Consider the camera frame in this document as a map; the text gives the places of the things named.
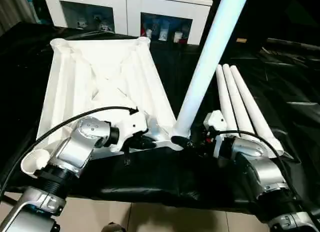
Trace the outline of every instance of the table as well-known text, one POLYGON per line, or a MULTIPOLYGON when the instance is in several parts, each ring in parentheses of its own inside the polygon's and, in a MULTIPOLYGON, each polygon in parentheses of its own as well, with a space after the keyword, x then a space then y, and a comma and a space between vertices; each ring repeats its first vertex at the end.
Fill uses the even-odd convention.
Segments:
MULTIPOLYGON (((35 139, 53 55, 49 41, 58 37, 132 38, 22 23, 0 37, 5 128, 2 170, 35 139)), ((198 46, 151 43, 152 57, 176 116, 200 50, 198 46)), ((275 136, 295 158, 283 159, 294 186, 312 213, 320 217, 319 64, 300 66, 288 58, 277 59, 271 54, 234 47, 224 54, 222 63, 239 68, 275 136)), ((207 112, 219 106, 214 78, 195 124, 201 124, 207 112)), ((219 169, 213 159, 161 148, 132 154, 130 166, 124 166, 122 156, 91 161, 72 194, 91 199, 239 211, 263 217, 263 211, 245 194, 233 170, 233 166, 219 169)), ((9 189, 22 191, 33 183, 33 179, 17 171, 9 189)))

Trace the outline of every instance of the black cylindrical joint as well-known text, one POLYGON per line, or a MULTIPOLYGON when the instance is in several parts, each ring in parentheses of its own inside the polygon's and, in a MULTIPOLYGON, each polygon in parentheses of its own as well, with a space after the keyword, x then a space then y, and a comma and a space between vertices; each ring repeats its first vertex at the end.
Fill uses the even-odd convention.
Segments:
POLYGON ((60 225, 55 222, 50 232, 60 232, 60 225))
POLYGON ((227 159, 231 159, 232 156, 232 145, 234 143, 235 139, 225 137, 224 141, 222 142, 221 148, 219 150, 219 156, 227 159))
POLYGON ((118 128, 110 127, 110 136, 104 147, 109 147, 111 144, 117 144, 119 141, 119 134, 120 132, 118 128))
POLYGON ((70 190, 74 173, 67 169, 62 169, 48 164, 45 168, 37 170, 37 188, 65 199, 70 190))
POLYGON ((265 213, 265 220, 287 213, 302 211, 299 202, 288 189, 280 189, 262 194, 258 198, 258 204, 265 213))

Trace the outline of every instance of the glass cabinet door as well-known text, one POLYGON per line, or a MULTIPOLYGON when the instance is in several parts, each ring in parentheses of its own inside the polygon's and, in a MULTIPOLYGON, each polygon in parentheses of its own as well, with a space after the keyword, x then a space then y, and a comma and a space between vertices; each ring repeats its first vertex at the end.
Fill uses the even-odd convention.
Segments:
POLYGON ((53 24, 128 34, 126 0, 45 0, 53 24))
POLYGON ((210 7, 169 0, 126 0, 128 35, 198 45, 210 7))
POLYGON ((164 42, 187 43, 191 19, 141 13, 141 36, 164 42))
POLYGON ((65 1, 60 3, 68 28, 115 32, 112 8, 65 1))

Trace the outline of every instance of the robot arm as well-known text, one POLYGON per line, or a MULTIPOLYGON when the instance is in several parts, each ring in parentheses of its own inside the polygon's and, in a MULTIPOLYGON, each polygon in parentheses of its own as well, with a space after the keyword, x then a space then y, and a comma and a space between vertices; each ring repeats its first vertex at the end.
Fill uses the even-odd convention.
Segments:
POLYGON ((51 216, 61 214, 72 181, 80 177, 93 150, 111 145, 120 150, 128 138, 146 131, 147 122, 141 112, 131 114, 118 126, 93 117, 78 120, 70 137, 55 149, 46 167, 35 173, 36 186, 23 193, 0 225, 0 231, 59 231, 51 216))
POLYGON ((246 194, 251 194, 263 211, 258 219, 267 223, 271 231, 319 232, 290 190, 279 167, 268 158, 269 147, 260 141, 240 138, 236 133, 231 136, 219 134, 227 128, 220 111, 208 114, 203 124, 205 130, 201 141, 194 143, 175 136, 172 141, 184 148, 201 148, 215 158, 233 161, 246 194))

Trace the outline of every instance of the white pipe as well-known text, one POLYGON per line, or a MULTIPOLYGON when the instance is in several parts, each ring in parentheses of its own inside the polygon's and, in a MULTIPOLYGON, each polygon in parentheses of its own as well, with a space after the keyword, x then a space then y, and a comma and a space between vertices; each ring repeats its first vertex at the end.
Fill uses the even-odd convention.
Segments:
POLYGON ((190 127, 245 3, 246 0, 221 0, 173 128, 173 135, 189 137, 190 127))
POLYGON ((227 130, 237 130, 238 128, 236 124, 234 110, 231 105, 231 100, 230 100, 225 76, 222 71, 222 66, 220 64, 216 67, 216 81, 217 81, 218 91, 219 91, 221 112, 226 120, 227 130))
MULTIPOLYGON (((272 133, 268 123, 266 122, 266 119, 264 118, 255 99, 244 82, 239 70, 236 66, 231 66, 231 72, 257 134, 266 139, 275 148, 279 155, 283 155, 284 148, 279 140, 274 137, 274 134, 272 133)), ((273 153, 269 153, 269 157, 275 157, 275 155, 273 153)))
MULTIPOLYGON (((233 107, 235 118, 236 118, 236 123, 239 127, 239 130, 254 133, 255 132, 254 128, 251 125, 249 115, 241 99, 239 90, 237 88, 236 82, 232 76, 232 73, 228 64, 224 64, 223 73, 224 73, 226 85, 228 87, 229 95, 232 102, 232 107, 233 107)), ((258 140, 246 134, 241 134, 240 136, 242 138, 249 139, 249 140, 258 140)))

